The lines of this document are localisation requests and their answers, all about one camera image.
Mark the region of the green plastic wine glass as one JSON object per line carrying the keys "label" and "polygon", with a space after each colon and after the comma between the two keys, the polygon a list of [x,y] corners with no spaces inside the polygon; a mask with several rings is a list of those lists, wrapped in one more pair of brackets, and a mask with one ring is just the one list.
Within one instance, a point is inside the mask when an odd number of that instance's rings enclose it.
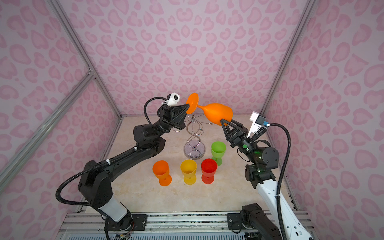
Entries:
{"label": "green plastic wine glass", "polygon": [[226,152],[226,145],[223,142],[216,141],[211,145],[212,159],[217,163],[218,167],[222,165],[222,157]]}

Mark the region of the orange wine glass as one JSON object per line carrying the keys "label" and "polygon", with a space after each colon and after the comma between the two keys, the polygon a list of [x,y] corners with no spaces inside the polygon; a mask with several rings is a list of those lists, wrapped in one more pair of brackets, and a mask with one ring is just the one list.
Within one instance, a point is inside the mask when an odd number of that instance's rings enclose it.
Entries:
{"label": "orange wine glass", "polygon": [[197,108],[203,110],[207,119],[213,124],[221,126],[221,120],[226,120],[230,122],[233,119],[233,110],[230,107],[219,103],[212,103],[206,106],[199,105],[199,95],[197,93],[192,93],[188,99],[187,104],[189,109],[187,114],[191,115]]}
{"label": "orange wine glass", "polygon": [[163,187],[169,186],[172,182],[169,164],[166,161],[157,161],[153,165],[153,173],[159,179],[159,184]]}

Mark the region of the red plastic wine glass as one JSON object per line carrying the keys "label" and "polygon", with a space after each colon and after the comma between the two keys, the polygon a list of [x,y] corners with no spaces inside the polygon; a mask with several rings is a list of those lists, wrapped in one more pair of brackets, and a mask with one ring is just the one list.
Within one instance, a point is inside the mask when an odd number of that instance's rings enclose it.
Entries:
{"label": "red plastic wine glass", "polygon": [[205,159],[201,163],[202,181],[204,184],[212,184],[215,180],[215,173],[217,171],[217,162],[213,159]]}

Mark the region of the yellow plastic wine glass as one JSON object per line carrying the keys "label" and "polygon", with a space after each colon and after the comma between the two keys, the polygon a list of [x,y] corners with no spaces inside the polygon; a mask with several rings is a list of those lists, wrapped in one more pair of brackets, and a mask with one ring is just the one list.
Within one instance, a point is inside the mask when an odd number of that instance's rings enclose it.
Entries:
{"label": "yellow plastic wine glass", "polygon": [[197,180],[197,163],[194,160],[185,160],[181,163],[180,168],[184,176],[185,184],[193,185]]}

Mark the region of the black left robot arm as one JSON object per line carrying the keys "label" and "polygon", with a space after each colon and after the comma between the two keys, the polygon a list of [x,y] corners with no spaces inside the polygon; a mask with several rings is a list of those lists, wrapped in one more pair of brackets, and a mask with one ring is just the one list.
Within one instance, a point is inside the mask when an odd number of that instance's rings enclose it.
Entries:
{"label": "black left robot arm", "polygon": [[114,197],[112,182],[140,162],[158,155],[166,144],[162,135],[173,128],[185,128],[189,107],[188,104],[173,107],[163,104],[155,123],[134,127],[135,147],[105,161],[92,160],[86,164],[78,190],[93,209],[105,216],[108,224],[116,225],[119,230],[132,227],[132,215]]}

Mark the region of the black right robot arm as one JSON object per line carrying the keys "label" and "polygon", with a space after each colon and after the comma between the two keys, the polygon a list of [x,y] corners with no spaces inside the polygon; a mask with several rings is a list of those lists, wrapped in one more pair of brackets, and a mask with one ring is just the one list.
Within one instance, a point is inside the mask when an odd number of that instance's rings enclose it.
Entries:
{"label": "black right robot arm", "polygon": [[[312,235],[301,224],[281,193],[284,171],[291,151],[291,136],[287,128],[281,124],[257,120],[257,130],[249,137],[248,129],[235,120],[222,119],[220,123],[231,147],[236,147],[247,157],[245,178],[257,190],[273,217],[270,220],[258,204],[246,205],[241,210],[240,227],[257,230],[265,240],[311,240]],[[273,170],[279,166],[278,150],[268,141],[265,142],[266,147],[258,145],[261,142],[260,137],[269,127],[281,128],[288,140],[285,160],[278,178],[273,174]]]}

